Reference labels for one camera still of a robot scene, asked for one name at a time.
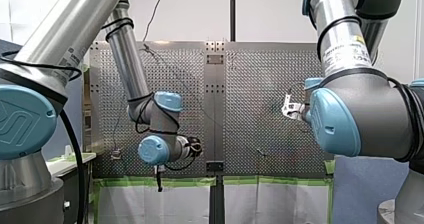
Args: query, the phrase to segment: cable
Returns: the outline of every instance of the cable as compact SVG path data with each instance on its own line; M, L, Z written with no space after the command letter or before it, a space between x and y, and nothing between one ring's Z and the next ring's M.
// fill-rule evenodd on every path
M143 119L141 118L141 115L146 110L147 105L149 105L149 102L152 100L153 94L154 93L151 92L149 95L142 97L142 99L147 98L147 100L144 102L145 103L144 106L142 108L140 108L140 112L138 113L137 121L135 122L135 131L138 134L143 134L143 133L145 133L145 132L147 132L149 130L149 128L146 128L143 131L139 131L138 130L138 124L143 121Z
M109 42L109 39L110 39L110 37L113 35L113 34L115 34L117 31L119 31L119 30L121 30L121 28L123 28L124 26L130 26L131 28L134 28L134 23L133 23L133 21L131 20L130 22L124 22L124 23L122 23L121 25L119 25L119 26L117 26L117 27L115 27L115 28L113 28L110 32L108 32L107 34L106 34L106 41L107 42Z
M108 28L108 27L110 27L110 26L112 26L112 25L114 25L114 24L116 24L116 23L118 23L118 22L121 22L121 21L129 21L129 22L132 22L133 23L133 20L131 19L131 18L129 18L129 17L123 17L123 18L119 18L119 19L116 19L116 20L114 20L113 22L111 22L111 23L108 23L108 24L106 24L106 25L104 25L104 26L102 26L102 30L103 29L106 29L106 28Z
M408 162L411 160L415 160L417 154L421 151L423 147L423 107L418 98L415 96L414 93L412 93L408 86L399 83L393 78L388 78L387 80L395 84L395 88L399 91L400 95L402 96L402 99L405 102L408 116L411 121L413 133L411 148L409 149L407 155L403 158L396 160L399 162Z
M159 6L160 1L161 0L158 0L156 2L155 9L153 9L153 14L152 14L152 17L150 18L149 23L147 24L146 33L144 34L144 37L143 37L143 42L146 41L147 35L149 34L150 25L152 24L153 19L155 18L156 10L158 9L158 6Z
M12 60L7 58L7 56L11 56L11 55L15 55L19 53L19 51L8 51L8 52L3 52L0 54L0 60L9 63L9 64L13 64L16 66L26 66L26 67L35 67L35 68L45 68L45 69L56 69L56 70L67 70L67 71L71 71L71 73L76 72L77 74L73 77L71 77L69 79L69 81L73 81L75 79L77 79L78 77L80 77L82 75L82 71L78 68L75 67L63 67L63 66L55 66L55 65L48 65L48 64L34 64L34 63L27 63L27 62L21 62L21 61L16 61L16 60Z
M199 108L201 109L201 111L203 112L203 114L209 119L209 120L211 120L211 121L213 121L216 125L218 125L219 127L221 127L221 128L223 128L223 125L221 125L221 124L219 124L218 122L216 122L215 121L215 119L214 118L212 118L211 116L209 116L209 114L205 111L205 109L203 109L202 108L202 102L200 102L200 100L196 97L196 95L195 95L195 93L193 93L191 90L190 90L190 88L186 85L186 83L178 76L178 74L177 73L175 73L175 71L174 70L172 70L172 68L171 68L171 66L169 66L168 64L167 64L167 62L165 61L165 59L158 53L158 52L156 52L155 50L153 50L153 49L151 49L147 44L143 44L144 45L144 49L141 49L142 51L144 51L144 52L146 52L146 53L148 53L148 54L150 54L152 57L153 57L153 59L155 59L155 61L156 61L156 63L158 64L158 65L160 65L160 61L162 61L162 63L163 64L165 64L165 66L167 66L170 70L171 70L171 72L172 72L172 74L175 76L175 78L183 85L183 87L184 87L184 89L186 89L189 93L190 93L190 95L194 98L194 99L196 99L196 102L197 102L197 104L199 105Z
M60 112L63 125L65 126L66 132L68 133L69 139L71 140L72 148L75 152L75 159L77 161L77 172L78 172L78 216L77 224L83 224L84 212L85 212L85 177L84 177L84 164L82 162L82 154L78 144L77 137L75 136L72 124L69 121L68 115L65 110Z

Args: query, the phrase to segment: pegboard panel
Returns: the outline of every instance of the pegboard panel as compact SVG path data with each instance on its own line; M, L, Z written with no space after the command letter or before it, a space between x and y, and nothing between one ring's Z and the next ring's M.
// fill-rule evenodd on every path
M291 86L300 83L293 87L292 101L301 102L304 80L321 76L315 45L225 43L225 51L219 54L223 55L225 62L217 64L216 69L210 68L214 64L206 64L205 43L149 45L161 57L154 58L140 45L152 91L173 91L183 96L180 133L201 140L210 133L215 133L216 137L203 143L205 155L193 166L179 173L166 172L166 175L205 176L205 156L215 156L208 152L215 153L219 146L222 147L224 175L326 176L324 160L333 156L321 151L308 125L284 118L281 113L284 95ZM92 90L95 113L92 139L97 152L101 153L94 165L95 176L152 175L152 168L143 164L137 154L144 135L137 134L134 123L127 118L124 90L111 50L106 43L99 43L93 47L90 56L93 64L90 78L95 89ZM224 71L218 72L221 66ZM210 79L211 75L215 75L216 78L212 79L222 90L220 95L205 99L208 91L205 76ZM206 128L205 120L215 122L216 126ZM216 128L223 130L222 143L217 142L220 130ZM122 158L112 160L111 152L118 148L122 151Z
M325 176L310 127L285 118L285 93L303 101L302 83L319 77L313 44L229 43L226 47L225 175Z
M184 110L180 115L181 128L179 133L196 136L203 140L203 63L204 43L184 43L162 45L148 44L157 55L143 51L140 46L140 56L145 66L148 84L151 91L172 91L183 97ZM97 119L94 117L92 126L97 127L98 144L96 151L100 153L94 163L96 177L143 176L152 175L153 168L145 165L137 154L140 141L146 134L135 131L134 122L126 113L126 97L123 85L113 60L112 51L107 43L93 45L90 53L92 60L91 79L93 109L97 109ZM112 160L114 150L121 150L121 158ZM170 166L184 166L185 161ZM186 170L166 172L165 176L204 176L205 160L200 156Z

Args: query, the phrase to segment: green tape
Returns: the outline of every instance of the green tape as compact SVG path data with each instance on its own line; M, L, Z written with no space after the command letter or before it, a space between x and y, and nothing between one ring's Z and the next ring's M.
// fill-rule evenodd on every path
M148 186L156 187L156 178L153 177L123 177L96 179L95 185L100 187L131 187ZM162 178L163 187L202 187L215 185L215 178L182 178L170 179Z
M336 169L336 160L325 160L324 164L327 175L334 174L334 171Z
M257 176L225 176L224 185L255 185L258 184Z

